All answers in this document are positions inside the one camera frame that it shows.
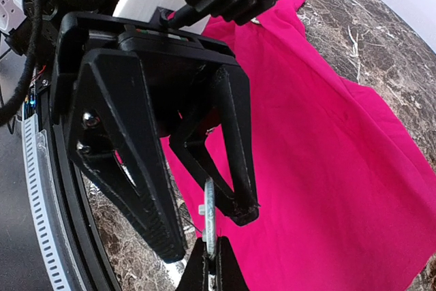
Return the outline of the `red t-shirt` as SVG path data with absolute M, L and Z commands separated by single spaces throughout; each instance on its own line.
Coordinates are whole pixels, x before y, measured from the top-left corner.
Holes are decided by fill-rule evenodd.
M 280 0 L 209 20 L 251 91 L 260 216 L 217 216 L 250 290 L 406 290 L 435 253 L 435 173 L 371 88 L 340 77 Z

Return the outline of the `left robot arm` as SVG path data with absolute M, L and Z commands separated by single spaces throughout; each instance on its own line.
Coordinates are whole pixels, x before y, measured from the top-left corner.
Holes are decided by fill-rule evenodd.
M 207 16 L 238 25 L 277 0 L 185 0 L 152 6 L 147 23 L 101 14 L 107 0 L 23 0 L 31 20 L 29 60 L 1 122 L 31 86 L 31 68 L 51 81 L 36 113 L 64 189 L 93 180 L 164 261 L 185 256 L 185 237 L 161 139 L 205 195 L 204 254 L 235 260 L 217 236 L 215 213 L 246 226 L 259 216 L 251 148 L 249 79 L 223 42 L 187 31 Z

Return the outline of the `yellow round brooch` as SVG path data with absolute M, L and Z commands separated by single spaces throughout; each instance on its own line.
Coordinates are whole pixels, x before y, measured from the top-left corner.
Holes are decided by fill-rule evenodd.
M 261 24 L 261 22 L 255 17 L 255 18 L 252 18 L 251 19 L 251 22 L 253 23 L 253 24 L 255 24 L 255 25 L 259 25 L 259 26 L 261 26 L 262 24 Z

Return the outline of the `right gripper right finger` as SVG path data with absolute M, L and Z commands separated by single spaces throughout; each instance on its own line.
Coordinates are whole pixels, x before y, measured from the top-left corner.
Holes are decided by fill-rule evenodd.
M 216 290 L 249 291 L 229 238 L 221 236 L 217 239 L 215 257 Z

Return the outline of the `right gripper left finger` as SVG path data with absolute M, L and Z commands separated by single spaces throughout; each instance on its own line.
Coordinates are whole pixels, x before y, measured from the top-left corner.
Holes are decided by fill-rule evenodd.
M 206 243 L 197 238 L 176 291 L 208 290 L 208 254 Z

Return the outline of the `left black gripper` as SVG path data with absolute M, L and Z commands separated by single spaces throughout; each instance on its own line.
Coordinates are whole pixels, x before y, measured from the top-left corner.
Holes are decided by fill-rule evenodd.
M 206 129 L 251 129 L 249 80 L 234 53 L 156 20 L 71 12 L 61 21 L 52 87 L 54 123 L 68 113 L 70 159 L 164 262 L 181 260 L 186 241 L 159 135 L 197 105 L 210 108 Z

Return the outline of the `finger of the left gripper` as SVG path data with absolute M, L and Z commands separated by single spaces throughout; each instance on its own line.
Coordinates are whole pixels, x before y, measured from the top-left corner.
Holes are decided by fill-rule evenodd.
M 206 148 L 208 132 L 217 129 L 223 134 L 231 183 L 219 173 Z M 250 86 L 241 67 L 223 65 L 195 88 L 170 136 L 170 148 L 201 188 L 208 180 L 213 182 L 217 208 L 237 226 L 246 226 L 259 217 Z

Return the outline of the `blue portrait round brooch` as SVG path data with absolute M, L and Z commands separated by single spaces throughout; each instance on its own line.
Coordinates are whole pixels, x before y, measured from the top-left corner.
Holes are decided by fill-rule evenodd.
M 204 217 L 202 241 L 206 244 L 208 258 L 214 260 L 217 255 L 215 189 L 212 179 L 204 185 L 204 203 L 198 207 L 198 213 Z

